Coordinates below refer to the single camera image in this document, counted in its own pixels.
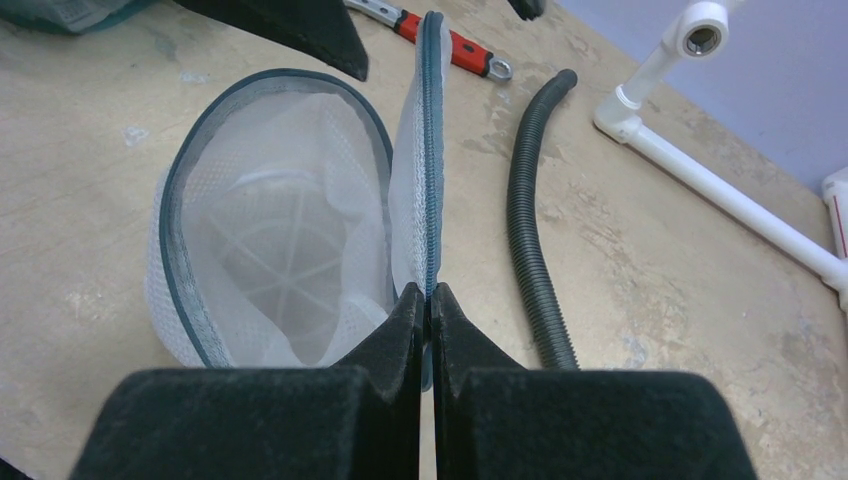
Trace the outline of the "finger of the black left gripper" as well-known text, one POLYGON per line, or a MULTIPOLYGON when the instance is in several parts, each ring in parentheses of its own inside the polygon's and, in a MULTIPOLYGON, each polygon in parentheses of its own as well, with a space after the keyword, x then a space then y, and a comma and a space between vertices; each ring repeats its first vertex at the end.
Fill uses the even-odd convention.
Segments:
POLYGON ((342 1, 180 0, 199 15, 309 55, 365 82, 369 57, 342 1))

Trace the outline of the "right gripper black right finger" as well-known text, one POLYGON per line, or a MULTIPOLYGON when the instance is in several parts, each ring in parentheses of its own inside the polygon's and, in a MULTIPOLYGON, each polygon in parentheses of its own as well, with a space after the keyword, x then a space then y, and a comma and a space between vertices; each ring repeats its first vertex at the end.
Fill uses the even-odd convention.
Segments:
POLYGON ((530 370, 431 299, 441 479, 752 479, 724 398, 676 371, 530 370))

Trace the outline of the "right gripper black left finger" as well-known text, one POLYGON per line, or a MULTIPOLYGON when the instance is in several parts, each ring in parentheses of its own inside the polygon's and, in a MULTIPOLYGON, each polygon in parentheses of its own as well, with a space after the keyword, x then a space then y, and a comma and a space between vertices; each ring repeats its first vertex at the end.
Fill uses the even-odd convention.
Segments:
POLYGON ((415 479, 424 297, 325 368, 157 369, 111 393, 75 479, 415 479))

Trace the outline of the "white mesh laundry bag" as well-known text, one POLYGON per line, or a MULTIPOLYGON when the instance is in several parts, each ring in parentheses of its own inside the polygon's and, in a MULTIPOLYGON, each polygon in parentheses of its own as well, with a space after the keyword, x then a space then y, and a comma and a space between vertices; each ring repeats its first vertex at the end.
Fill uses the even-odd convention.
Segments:
POLYGON ((433 293, 452 53, 445 17, 428 12, 395 134, 357 89, 311 70, 252 74, 207 107, 150 226, 146 300, 181 364, 326 367, 406 285, 433 293))

